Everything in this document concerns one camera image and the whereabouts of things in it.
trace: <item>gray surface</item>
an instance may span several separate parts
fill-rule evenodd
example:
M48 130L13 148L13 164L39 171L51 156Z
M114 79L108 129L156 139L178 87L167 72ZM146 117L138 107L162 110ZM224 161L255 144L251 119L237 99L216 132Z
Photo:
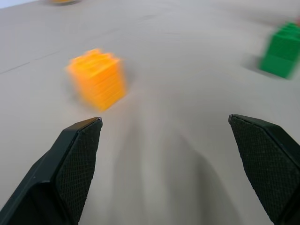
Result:
M80 224L270 225L227 123L277 123L300 142L300 76L258 73L298 3L84 0L0 10L0 205L59 132L103 117ZM64 67L100 47L123 59L128 95L106 112L80 102Z

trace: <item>green lego brick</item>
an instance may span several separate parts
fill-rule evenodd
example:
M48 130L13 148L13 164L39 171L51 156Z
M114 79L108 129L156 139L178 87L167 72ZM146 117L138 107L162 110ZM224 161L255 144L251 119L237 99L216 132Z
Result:
M287 77L295 67L299 55L300 28L290 22L273 34L260 69Z
M274 55L267 55L260 64L260 69L268 73L287 78L295 68L296 61L286 60Z

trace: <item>orange lego brick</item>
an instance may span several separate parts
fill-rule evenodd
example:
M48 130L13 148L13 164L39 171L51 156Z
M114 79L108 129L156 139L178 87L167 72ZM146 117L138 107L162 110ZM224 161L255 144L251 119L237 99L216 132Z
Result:
M112 54L93 49L72 59L67 67L82 98L105 110L122 98L125 82L120 60Z

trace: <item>yellow block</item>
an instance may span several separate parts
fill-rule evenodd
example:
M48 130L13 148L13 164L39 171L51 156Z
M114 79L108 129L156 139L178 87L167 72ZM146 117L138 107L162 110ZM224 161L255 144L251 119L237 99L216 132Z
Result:
M120 60L112 54L90 50L72 59L67 70L82 98L101 110L109 108L126 93Z

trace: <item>textured gripper pad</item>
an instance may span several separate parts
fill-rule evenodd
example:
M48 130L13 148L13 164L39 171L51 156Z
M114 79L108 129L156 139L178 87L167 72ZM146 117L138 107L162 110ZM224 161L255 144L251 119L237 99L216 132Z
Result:
M101 126L99 120L79 132L55 179L58 193L76 224L94 175Z
M229 122L244 170L269 218L278 224L299 187L299 168L264 129L267 126L272 130L273 126L282 130L281 127L263 120L249 122L241 117L232 115Z

